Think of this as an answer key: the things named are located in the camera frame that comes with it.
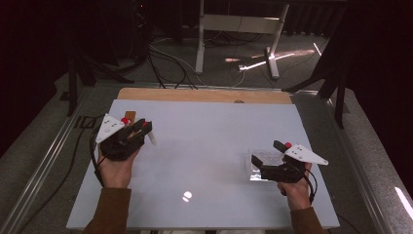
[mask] white stand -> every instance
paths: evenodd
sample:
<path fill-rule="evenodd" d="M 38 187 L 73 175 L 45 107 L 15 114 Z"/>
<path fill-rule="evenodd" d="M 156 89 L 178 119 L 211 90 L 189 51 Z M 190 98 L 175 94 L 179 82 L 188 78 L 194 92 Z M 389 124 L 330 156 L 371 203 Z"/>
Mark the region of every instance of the white stand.
<path fill-rule="evenodd" d="M 197 53 L 197 62 L 195 71 L 197 74 L 203 73 L 204 66 L 204 30 L 219 30 L 219 31 L 240 31 L 251 33 L 267 33 L 274 34 L 273 45 L 266 50 L 266 59 L 270 67 L 271 77 L 277 79 L 280 77 L 275 60 L 275 50 L 282 34 L 282 27 L 285 21 L 285 16 L 288 12 L 289 5 L 282 7 L 282 13 L 278 19 L 276 18 L 253 18 L 240 16 L 222 16 L 204 14 L 204 0 L 201 0 L 200 9 L 200 35 Z"/>

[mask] metal rail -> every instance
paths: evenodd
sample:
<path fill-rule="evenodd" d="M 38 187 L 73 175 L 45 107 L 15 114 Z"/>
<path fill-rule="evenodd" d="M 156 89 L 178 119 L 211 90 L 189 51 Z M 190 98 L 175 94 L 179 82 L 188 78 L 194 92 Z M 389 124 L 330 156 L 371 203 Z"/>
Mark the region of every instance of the metal rail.
<path fill-rule="evenodd" d="M 384 217 L 382 210 L 379 206 L 376 196 L 374 195 L 373 188 L 371 187 L 367 176 L 363 168 L 361 167 L 360 161 L 357 158 L 355 150 L 352 148 L 352 144 L 348 139 L 346 133 L 343 129 L 340 129 L 336 124 L 334 117 L 334 107 L 331 100 L 324 103 L 328 118 L 330 119 L 331 127 L 336 132 L 338 141 L 343 149 L 344 156 L 346 157 L 352 175 L 355 178 L 358 190 L 361 197 L 364 200 L 366 208 L 370 212 L 371 219 L 377 229 L 378 233 L 381 234 L 393 234 L 394 231 L 391 229 L 389 221 Z"/>
<path fill-rule="evenodd" d="M 71 117 L 67 117 L 57 133 L 55 140 L 52 142 L 48 152 L 43 158 L 42 162 L 37 167 L 36 171 L 33 173 L 32 177 L 25 185 L 23 191 L 21 192 L 18 200 L 16 201 L 12 211 L 9 213 L 6 220 L 3 222 L 0 233 L 1 234 L 14 234 L 19 231 L 19 227 L 30 209 L 33 200 L 35 199 L 37 193 L 42 187 L 49 171 L 54 164 L 60 149 L 64 146 L 64 143 L 69 136 L 77 118 L 80 107 L 84 101 L 88 98 L 92 89 L 85 87 L 83 92 L 79 96 L 78 108 L 73 112 Z"/>

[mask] black controller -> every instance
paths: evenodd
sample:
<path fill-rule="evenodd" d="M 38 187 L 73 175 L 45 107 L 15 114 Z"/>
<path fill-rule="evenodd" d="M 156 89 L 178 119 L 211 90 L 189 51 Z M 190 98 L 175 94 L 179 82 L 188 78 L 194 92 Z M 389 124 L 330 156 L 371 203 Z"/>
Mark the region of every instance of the black controller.
<path fill-rule="evenodd" d="M 126 160 L 145 143 L 145 136 L 151 131 L 152 122 L 140 119 L 104 140 L 100 144 L 102 154 L 112 161 Z"/>
<path fill-rule="evenodd" d="M 281 153 L 285 153 L 288 149 L 285 144 L 274 140 L 273 145 Z M 290 156 L 284 154 L 282 160 L 284 163 L 279 166 L 264 165 L 263 162 L 258 159 L 255 155 L 251 157 L 251 163 L 257 167 L 261 172 L 261 178 L 268 179 L 276 182 L 286 182 L 286 183 L 296 183 L 305 174 L 306 168 L 305 163 L 300 162 Z"/>

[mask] white table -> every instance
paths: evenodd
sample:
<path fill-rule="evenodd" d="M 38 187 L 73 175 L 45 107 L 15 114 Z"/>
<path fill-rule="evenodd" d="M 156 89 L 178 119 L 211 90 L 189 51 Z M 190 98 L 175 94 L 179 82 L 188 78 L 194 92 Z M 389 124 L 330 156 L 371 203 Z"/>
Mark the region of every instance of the white table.
<path fill-rule="evenodd" d="M 109 114 L 120 119 L 130 110 L 153 121 L 158 144 L 147 139 L 134 161 L 129 229 L 291 228 L 276 184 L 249 181 L 246 168 L 248 150 L 274 149 L 275 139 L 311 148 L 295 105 L 117 99 Z M 312 172 L 321 225 L 337 227 L 319 167 Z M 88 224 L 99 192 L 90 164 L 67 228 Z"/>

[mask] electronic device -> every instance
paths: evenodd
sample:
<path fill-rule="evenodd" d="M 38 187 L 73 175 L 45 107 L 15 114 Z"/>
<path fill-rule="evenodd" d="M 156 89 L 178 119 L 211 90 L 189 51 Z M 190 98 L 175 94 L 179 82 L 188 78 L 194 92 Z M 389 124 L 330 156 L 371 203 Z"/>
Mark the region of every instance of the electronic device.
<path fill-rule="evenodd" d="M 91 135 L 90 151 L 92 162 L 94 164 L 94 174 L 104 187 L 103 179 L 100 174 L 99 164 L 107 158 L 112 161 L 127 160 L 137 149 L 145 143 L 145 136 L 149 135 L 152 144 L 156 144 L 152 135 L 152 122 L 145 119 L 139 119 L 135 123 L 134 111 L 127 111 L 133 114 L 132 119 L 123 118 L 117 120 L 112 116 L 105 114 L 102 124 L 96 128 Z M 99 144 L 101 155 L 104 158 L 97 162 L 94 156 L 94 135 L 97 132 L 95 143 Z"/>
<path fill-rule="evenodd" d="M 264 165 L 258 157 L 251 155 L 251 163 L 260 170 L 262 179 L 295 183 L 305 175 L 305 163 L 328 165 L 328 161 L 322 159 L 303 145 L 283 144 L 278 140 L 274 140 L 273 146 L 284 154 L 282 158 L 283 164 L 281 165 Z"/>

